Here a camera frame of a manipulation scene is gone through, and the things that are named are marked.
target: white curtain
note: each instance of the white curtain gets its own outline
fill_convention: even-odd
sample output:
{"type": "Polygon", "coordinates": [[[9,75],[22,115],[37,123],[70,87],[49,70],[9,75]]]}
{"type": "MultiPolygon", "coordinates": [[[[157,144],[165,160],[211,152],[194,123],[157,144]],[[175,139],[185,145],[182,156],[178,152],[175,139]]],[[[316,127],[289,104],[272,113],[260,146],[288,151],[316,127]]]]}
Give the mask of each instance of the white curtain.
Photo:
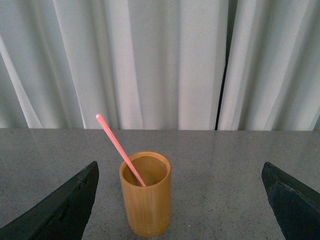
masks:
{"type": "Polygon", "coordinates": [[[319,130],[319,39],[316,0],[2,0],[0,127],[319,130]]]}

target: straw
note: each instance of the straw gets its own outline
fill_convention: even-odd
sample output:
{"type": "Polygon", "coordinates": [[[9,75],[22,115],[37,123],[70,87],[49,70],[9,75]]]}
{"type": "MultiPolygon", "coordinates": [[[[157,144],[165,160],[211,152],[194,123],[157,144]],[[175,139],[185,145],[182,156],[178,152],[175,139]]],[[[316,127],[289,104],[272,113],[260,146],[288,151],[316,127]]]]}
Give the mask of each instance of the straw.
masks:
{"type": "Polygon", "coordinates": [[[142,178],[140,177],[139,173],[137,172],[136,168],[134,167],[134,165],[132,164],[132,162],[130,161],[130,159],[128,158],[127,154],[125,153],[124,149],[121,147],[120,143],[118,142],[118,140],[116,139],[115,135],[113,134],[113,132],[111,131],[110,127],[108,126],[108,124],[106,123],[106,121],[104,120],[104,118],[101,116],[101,114],[97,114],[95,116],[95,118],[98,120],[99,124],[101,125],[101,127],[103,128],[103,130],[105,131],[105,133],[108,135],[108,137],[110,138],[111,142],[113,143],[113,145],[115,146],[115,148],[118,150],[118,152],[120,153],[121,157],[123,158],[123,160],[125,161],[125,163],[128,165],[129,169],[131,170],[131,172],[134,174],[134,176],[136,177],[136,179],[138,179],[138,181],[140,182],[140,184],[143,187],[146,187],[146,184],[144,183],[144,181],[142,180],[142,178]]]}

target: pink straw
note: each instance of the pink straw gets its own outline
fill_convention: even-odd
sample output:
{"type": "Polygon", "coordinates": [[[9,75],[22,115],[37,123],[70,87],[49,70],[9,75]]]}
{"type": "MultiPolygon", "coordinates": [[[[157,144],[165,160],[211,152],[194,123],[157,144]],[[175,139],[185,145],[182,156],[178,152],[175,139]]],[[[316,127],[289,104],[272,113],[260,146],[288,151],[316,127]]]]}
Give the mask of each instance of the pink straw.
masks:
{"type": "Polygon", "coordinates": [[[130,159],[128,158],[127,154],[125,153],[124,149],[121,147],[120,143],[118,142],[118,140],[116,139],[115,135],[113,134],[113,132],[111,131],[110,127],[108,126],[108,124],[106,123],[106,121],[104,120],[104,118],[101,116],[101,114],[97,114],[95,116],[95,118],[98,120],[98,122],[100,123],[101,127],[103,128],[103,130],[105,131],[105,133],[108,135],[108,137],[110,138],[111,142],[113,143],[113,145],[115,146],[115,148],[118,150],[118,152],[120,153],[121,157],[123,158],[123,160],[125,161],[125,163],[128,165],[128,167],[130,168],[131,172],[135,175],[136,179],[138,179],[138,181],[140,182],[140,184],[143,187],[146,187],[146,184],[144,183],[144,181],[142,180],[142,178],[140,177],[139,173],[137,172],[136,168],[134,167],[134,165],[132,164],[132,162],[130,161],[130,159]]]}

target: table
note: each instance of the table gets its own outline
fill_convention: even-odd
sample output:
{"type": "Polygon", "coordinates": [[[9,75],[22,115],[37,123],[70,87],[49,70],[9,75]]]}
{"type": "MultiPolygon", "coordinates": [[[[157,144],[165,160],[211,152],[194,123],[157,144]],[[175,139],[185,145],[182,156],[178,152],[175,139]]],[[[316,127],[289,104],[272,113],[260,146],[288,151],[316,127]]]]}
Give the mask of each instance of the table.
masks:
{"type": "MultiPolygon", "coordinates": [[[[284,240],[261,179],[269,161],[320,192],[318,131],[114,130],[128,155],[172,164],[171,221],[154,239],[284,240]]],[[[126,219],[121,156],[99,129],[0,129],[0,227],[97,161],[83,240],[141,239],[126,219]]]]}

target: wooden cup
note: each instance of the wooden cup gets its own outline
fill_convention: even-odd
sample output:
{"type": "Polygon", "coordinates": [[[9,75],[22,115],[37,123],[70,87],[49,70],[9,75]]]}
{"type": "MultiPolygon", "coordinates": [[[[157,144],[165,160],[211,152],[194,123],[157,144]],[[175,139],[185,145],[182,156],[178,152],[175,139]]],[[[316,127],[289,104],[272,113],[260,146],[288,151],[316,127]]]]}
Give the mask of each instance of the wooden cup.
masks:
{"type": "Polygon", "coordinates": [[[146,184],[141,186],[127,164],[121,164],[119,173],[129,226],[141,237],[155,237],[170,222],[171,164],[153,151],[138,152],[129,159],[146,184]]]}

